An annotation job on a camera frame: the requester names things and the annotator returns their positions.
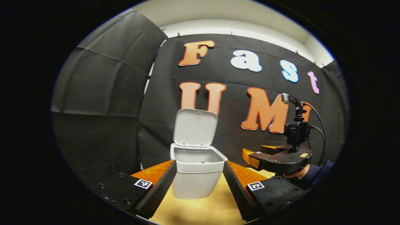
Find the table surface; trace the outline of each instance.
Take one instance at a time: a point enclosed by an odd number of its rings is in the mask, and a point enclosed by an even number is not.
[[[266,178],[275,175],[265,170],[247,169]],[[161,225],[242,225],[251,222],[242,219],[224,174],[221,174],[211,195],[203,199],[176,199],[172,194],[171,185],[154,216],[149,220]]]

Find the white trash can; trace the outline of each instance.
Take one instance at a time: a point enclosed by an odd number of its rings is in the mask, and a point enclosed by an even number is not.
[[[211,146],[218,116],[213,112],[183,108],[176,114],[171,159],[177,173],[172,183],[178,199],[201,199],[210,196],[228,160]]]

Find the pink letter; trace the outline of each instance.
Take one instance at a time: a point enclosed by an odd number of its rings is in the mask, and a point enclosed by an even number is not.
[[[314,73],[312,71],[308,72],[307,74],[310,77],[312,89],[316,94],[319,94],[320,90],[317,87],[317,78],[314,76]]]

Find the dark sleeve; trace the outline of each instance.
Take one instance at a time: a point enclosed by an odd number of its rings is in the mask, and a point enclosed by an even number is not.
[[[310,169],[308,170],[306,175],[300,180],[300,187],[304,189],[309,189],[315,186],[325,177],[325,175],[334,165],[335,163],[331,163],[330,161],[326,161],[320,167],[311,164]]]

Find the blue letter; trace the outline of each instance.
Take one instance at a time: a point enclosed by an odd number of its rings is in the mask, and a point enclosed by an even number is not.
[[[233,52],[233,55],[235,55],[235,57],[230,60],[230,63],[234,67],[239,69],[249,69],[253,72],[259,72],[262,70],[262,66],[260,66],[258,62],[258,56],[255,53],[246,50],[236,50]]]
[[[282,69],[284,69],[282,70],[282,74],[286,80],[290,80],[293,83],[296,83],[299,80],[299,76],[297,75],[297,68],[293,63],[286,60],[281,60],[280,66],[282,67]]]

